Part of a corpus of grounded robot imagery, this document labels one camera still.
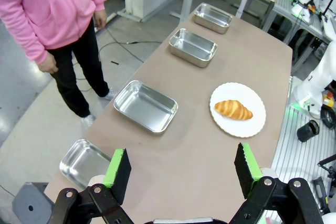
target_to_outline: white plate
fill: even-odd
[[[246,121],[238,121],[222,116],[215,111],[217,102],[237,100],[253,113]],[[266,110],[263,101],[251,88],[235,82],[220,85],[210,98],[210,112],[220,128],[233,136],[250,137],[257,134],[265,125]]]

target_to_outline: shoe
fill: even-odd
[[[109,93],[102,98],[104,98],[108,101],[112,101],[112,99],[116,96],[116,94],[117,94],[117,92],[115,90],[113,90],[112,88],[110,88]]]
[[[96,118],[93,115],[89,114],[88,116],[82,118],[81,120],[84,128],[87,130],[91,125],[93,125]]]

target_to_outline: tile floor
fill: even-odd
[[[235,14],[236,9],[230,3],[239,3],[240,0],[194,0],[192,9],[202,2]],[[109,0],[107,10],[116,11],[123,5],[123,0]],[[182,0],[173,0],[146,23],[118,17],[107,29],[119,42],[162,41],[179,23],[169,15],[169,11],[178,12],[181,6]],[[262,15],[266,6],[253,1],[251,9]],[[243,19],[259,25],[259,20],[250,15],[244,14]],[[114,42],[106,30],[98,32],[97,39],[99,48]],[[48,74],[40,73],[32,62],[25,59],[2,23],[0,45],[0,78],[6,80],[0,83],[0,145],[4,142],[0,148],[0,185],[15,195],[24,182],[49,181],[66,151],[82,136],[83,129],[78,117],[65,106],[54,80]],[[158,43],[126,45],[141,61],[145,61],[158,46]],[[142,64],[118,44],[104,47],[100,58],[105,79],[116,90]],[[307,61],[306,69],[315,63]],[[75,71],[79,79],[83,78],[78,65],[75,65]],[[85,80],[79,80],[78,86],[81,90],[89,89]],[[99,99],[92,90],[84,94],[91,112],[98,116],[107,101]],[[12,200],[12,195],[0,188],[0,217],[10,223],[19,223],[11,211]]]

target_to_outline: stainless steel container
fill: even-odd
[[[61,172],[81,189],[92,177],[104,175],[111,158],[85,139],[77,140],[59,164]]]
[[[152,133],[166,130],[177,102],[140,81],[131,81],[117,96],[114,108]]]
[[[205,68],[209,65],[217,44],[186,29],[178,30],[169,40],[170,52],[190,63]]]
[[[194,22],[217,33],[224,34],[232,23],[232,16],[208,4],[200,4],[194,12]]]

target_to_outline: black cup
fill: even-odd
[[[320,127],[316,121],[310,120],[304,126],[298,129],[297,136],[301,142],[306,142],[308,139],[320,133]]]

